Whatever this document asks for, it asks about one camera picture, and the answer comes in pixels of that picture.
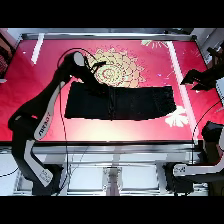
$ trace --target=folded black fabric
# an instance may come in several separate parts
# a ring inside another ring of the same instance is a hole
[[[123,88],[102,84],[102,89],[102,94],[94,94],[85,84],[73,82],[65,118],[148,120],[176,110],[171,86]]]

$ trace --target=red tablecloth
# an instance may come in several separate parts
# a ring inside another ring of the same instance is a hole
[[[171,58],[170,43],[175,49],[173,53],[177,57],[176,65]],[[195,42],[44,40],[34,64],[31,58],[36,44],[37,40],[21,41],[5,76],[7,82],[0,84],[0,141],[12,139],[12,132],[7,127],[8,119],[23,103],[35,97],[47,86],[56,70],[58,58],[72,47],[85,48],[99,61],[106,60],[110,63],[98,70],[96,78],[100,82],[132,88],[171,85],[178,109],[166,117],[147,121],[64,118],[68,141],[191,140],[191,120],[197,122],[203,113],[219,100],[215,89],[196,92],[190,90],[191,86],[186,86],[185,95],[188,95],[192,111],[185,108],[175,68],[178,65],[183,76],[193,68],[199,71],[206,69]],[[71,82],[62,89],[63,114]],[[200,132],[207,120],[224,123],[224,112],[218,112],[220,108],[221,103],[205,116],[199,124],[199,135],[196,137],[202,138]],[[50,130],[42,140],[65,140],[59,99],[55,103]]]

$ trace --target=black garment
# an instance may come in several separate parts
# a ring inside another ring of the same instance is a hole
[[[176,110],[171,86],[123,88],[102,84],[104,93],[95,95],[85,84],[73,82],[65,118],[101,120],[148,120]]]

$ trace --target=white tape strip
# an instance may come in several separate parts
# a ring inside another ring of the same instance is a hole
[[[173,68],[174,68],[174,71],[175,71],[175,74],[176,74],[176,79],[177,79],[178,87],[179,87],[179,90],[180,90],[181,98],[183,100],[184,107],[186,109],[186,114],[187,114],[187,117],[189,119],[191,133],[193,134],[193,131],[195,129],[195,126],[197,125],[197,122],[196,122],[196,119],[195,119],[195,116],[194,116],[193,109],[191,107],[191,102],[190,102],[186,87],[185,87],[185,85],[180,85],[180,83],[183,80],[183,75],[181,73],[181,69],[180,69],[180,66],[179,66],[179,63],[178,63],[178,60],[177,60],[176,51],[175,51],[175,48],[173,46],[172,41],[167,41],[167,45],[168,45],[168,48],[169,48],[169,51],[170,51],[170,57],[171,57],[171,60],[172,60],[172,63],[173,63]],[[197,127],[195,129],[195,133],[194,133],[194,140],[198,139],[198,135],[199,135],[199,130],[198,130],[198,127]]]
[[[34,47],[34,50],[33,50],[32,58],[31,58],[31,61],[34,64],[37,63],[37,59],[38,59],[40,49],[41,49],[41,45],[43,44],[43,41],[44,41],[44,33],[40,33],[39,36],[38,36],[36,46]]]

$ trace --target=red table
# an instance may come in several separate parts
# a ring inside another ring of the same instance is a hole
[[[146,121],[64,118],[68,141],[191,140],[192,128],[204,112],[219,100],[215,89],[196,92],[190,90],[191,86],[179,85],[181,76],[185,76],[188,70],[206,69],[195,42],[44,40],[34,64],[31,59],[36,44],[37,40],[21,41],[5,76],[7,82],[0,84],[0,141],[12,140],[12,132],[7,127],[8,119],[23,103],[47,86],[56,70],[58,58],[72,47],[85,48],[98,60],[110,62],[109,66],[103,66],[97,72],[96,78],[100,82],[132,88],[171,85],[177,111]],[[63,114],[71,82],[62,89]],[[202,139],[201,129],[207,120],[224,123],[224,112],[218,111],[221,106],[221,103],[218,104],[204,117],[196,130],[196,138]],[[58,98],[50,130],[42,141],[64,140]]]

